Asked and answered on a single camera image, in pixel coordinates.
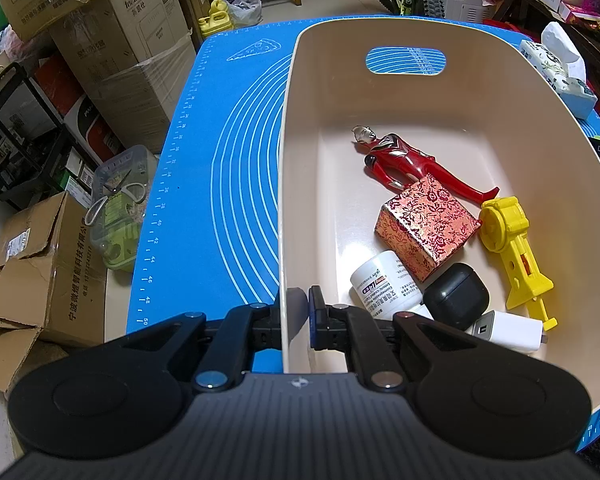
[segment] pink package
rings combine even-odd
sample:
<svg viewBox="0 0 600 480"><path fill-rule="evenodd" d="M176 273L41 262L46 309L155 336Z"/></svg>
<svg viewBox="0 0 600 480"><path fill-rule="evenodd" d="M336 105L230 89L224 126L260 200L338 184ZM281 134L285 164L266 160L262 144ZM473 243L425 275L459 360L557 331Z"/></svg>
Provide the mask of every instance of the pink package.
<svg viewBox="0 0 600 480"><path fill-rule="evenodd" d="M421 282L478 230L475 219L431 175L380 210L376 232Z"/></svg>

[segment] beige plastic basin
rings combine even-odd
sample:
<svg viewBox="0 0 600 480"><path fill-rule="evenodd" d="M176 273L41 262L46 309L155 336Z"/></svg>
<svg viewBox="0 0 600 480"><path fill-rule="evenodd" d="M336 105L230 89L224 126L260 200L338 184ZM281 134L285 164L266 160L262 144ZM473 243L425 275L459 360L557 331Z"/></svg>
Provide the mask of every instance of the beige plastic basin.
<svg viewBox="0 0 600 480"><path fill-rule="evenodd" d="M435 48L446 67L437 75L370 72L366 54L380 46ZM349 277L386 249L374 225L392 192L365 173L351 129L364 124L381 136L395 132L471 186L499 186L499 196L518 197L539 268L555 284L544 300L558 326L540 357L576 375L597 409L600 161L522 55L496 36L461 25L333 20L298 37L287 85L278 193L281 286L320 285L328 303L362 306ZM477 206L462 202L478 215ZM483 280L489 308L504 310L509 283L499 256L476 236L457 260ZM281 297L285 322L306 319L305 312L288 311ZM524 309L513 312L524 315ZM300 332L283 329L283 338L285 371L346 370L341 355L309 348L307 324Z"/></svg>

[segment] red action figure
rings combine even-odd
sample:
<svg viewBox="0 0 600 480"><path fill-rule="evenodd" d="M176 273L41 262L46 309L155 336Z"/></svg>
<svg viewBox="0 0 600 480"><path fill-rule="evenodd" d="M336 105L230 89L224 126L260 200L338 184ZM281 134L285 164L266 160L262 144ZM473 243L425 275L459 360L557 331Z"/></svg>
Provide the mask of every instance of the red action figure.
<svg viewBox="0 0 600 480"><path fill-rule="evenodd" d="M481 193L445 170L436 162L435 157L416 150L396 134L388 134L378 140L376 134L366 126L356 126L352 132L359 144L370 148L365 164L385 186L404 191L404 184L390 177L384 170L393 168L414 182L430 174L447 189L478 205L495 198L500 190L494 187L491 191Z"/></svg>

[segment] clear plastic container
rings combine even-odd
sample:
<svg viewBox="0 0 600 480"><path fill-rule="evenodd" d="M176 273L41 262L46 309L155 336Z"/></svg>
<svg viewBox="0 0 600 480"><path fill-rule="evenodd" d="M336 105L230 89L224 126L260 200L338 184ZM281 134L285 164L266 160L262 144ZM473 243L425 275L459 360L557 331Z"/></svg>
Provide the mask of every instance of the clear plastic container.
<svg viewBox="0 0 600 480"><path fill-rule="evenodd" d="M109 269L134 270L142 221L157 165L153 153L144 146L133 146L95 171L91 203L96 204L103 197L107 199L91 227L91 243L100 251ZM144 193L136 183L144 186ZM128 186L129 192L119 190L122 186Z"/></svg>

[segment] yellow toy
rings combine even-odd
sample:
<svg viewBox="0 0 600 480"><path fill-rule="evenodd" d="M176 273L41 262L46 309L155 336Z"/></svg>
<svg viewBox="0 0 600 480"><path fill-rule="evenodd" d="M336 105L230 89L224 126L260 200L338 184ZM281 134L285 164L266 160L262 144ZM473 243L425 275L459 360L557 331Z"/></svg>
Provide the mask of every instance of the yellow toy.
<svg viewBox="0 0 600 480"><path fill-rule="evenodd" d="M541 294L554 288L554 283L541 274L531 252L526 232L529 220L522 211L518 199L495 198L482 204L480 211L480 240L492 253L499 253L507 269L511 292L507 298L507 310L526 303L529 316L542 321L545 330L556 326L555 317L549 318Z"/></svg>
<svg viewBox="0 0 600 480"><path fill-rule="evenodd" d="M224 0L213 0L211 2L209 16L198 20L203 38L208 38L216 32L232 30L234 28L234 24L229 18L227 9L228 6Z"/></svg>

